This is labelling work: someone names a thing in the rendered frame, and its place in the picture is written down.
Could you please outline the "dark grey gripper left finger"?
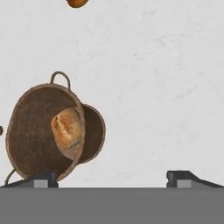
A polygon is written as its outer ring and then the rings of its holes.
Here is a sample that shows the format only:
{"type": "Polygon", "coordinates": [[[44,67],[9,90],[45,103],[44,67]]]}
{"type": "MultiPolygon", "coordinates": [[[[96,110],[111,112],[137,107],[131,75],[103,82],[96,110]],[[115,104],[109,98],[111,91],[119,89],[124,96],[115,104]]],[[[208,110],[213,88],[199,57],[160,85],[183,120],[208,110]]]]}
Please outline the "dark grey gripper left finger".
{"type": "Polygon", "coordinates": [[[4,184],[3,187],[20,188],[58,188],[56,174],[51,171],[44,171],[38,175],[19,180],[10,184],[4,184]]]}

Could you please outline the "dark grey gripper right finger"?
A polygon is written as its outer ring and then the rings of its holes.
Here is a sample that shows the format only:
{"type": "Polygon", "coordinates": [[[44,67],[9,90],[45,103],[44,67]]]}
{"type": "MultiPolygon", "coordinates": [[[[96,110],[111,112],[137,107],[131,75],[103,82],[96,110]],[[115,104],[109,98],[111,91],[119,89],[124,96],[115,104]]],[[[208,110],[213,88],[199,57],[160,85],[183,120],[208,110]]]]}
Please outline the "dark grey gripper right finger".
{"type": "Polygon", "coordinates": [[[223,188],[223,185],[200,179],[190,171],[168,171],[166,178],[167,188],[223,188]]]}

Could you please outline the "brown woven basket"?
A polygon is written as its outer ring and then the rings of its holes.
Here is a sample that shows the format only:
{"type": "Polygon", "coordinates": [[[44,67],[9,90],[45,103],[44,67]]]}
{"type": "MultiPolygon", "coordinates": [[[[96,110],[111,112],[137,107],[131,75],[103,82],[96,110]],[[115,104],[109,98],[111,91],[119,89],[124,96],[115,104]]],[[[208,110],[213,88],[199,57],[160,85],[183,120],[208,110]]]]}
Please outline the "brown woven basket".
{"type": "Polygon", "coordinates": [[[101,113],[81,103],[69,85],[53,80],[27,90],[13,109],[6,132],[8,158],[23,179],[42,172],[54,172],[56,180],[67,177],[77,165],[85,164],[100,153],[106,126],[101,113]],[[62,110],[75,108],[80,116],[80,142],[60,148],[51,128],[52,119],[62,110]]]}

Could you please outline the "golden brown bread loaf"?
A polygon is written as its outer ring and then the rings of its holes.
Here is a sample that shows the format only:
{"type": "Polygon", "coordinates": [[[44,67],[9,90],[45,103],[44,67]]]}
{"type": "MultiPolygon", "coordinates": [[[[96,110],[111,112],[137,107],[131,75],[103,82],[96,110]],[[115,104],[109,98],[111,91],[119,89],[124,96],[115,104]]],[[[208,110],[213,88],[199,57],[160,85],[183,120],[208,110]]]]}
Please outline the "golden brown bread loaf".
{"type": "Polygon", "coordinates": [[[66,108],[51,121],[52,133],[57,145],[66,149],[81,141],[81,119],[75,108],[66,108]]]}

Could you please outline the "orange round fruit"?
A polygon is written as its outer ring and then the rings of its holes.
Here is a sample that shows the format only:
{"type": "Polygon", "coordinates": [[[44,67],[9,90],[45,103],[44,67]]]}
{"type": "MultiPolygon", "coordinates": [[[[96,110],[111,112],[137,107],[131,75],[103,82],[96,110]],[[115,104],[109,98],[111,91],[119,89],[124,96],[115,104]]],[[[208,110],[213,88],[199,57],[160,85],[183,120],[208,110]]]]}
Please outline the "orange round fruit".
{"type": "Polygon", "coordinates": [[[72,8],[80,8],[84,6],[88,0],[66,0],[72,8]]]}

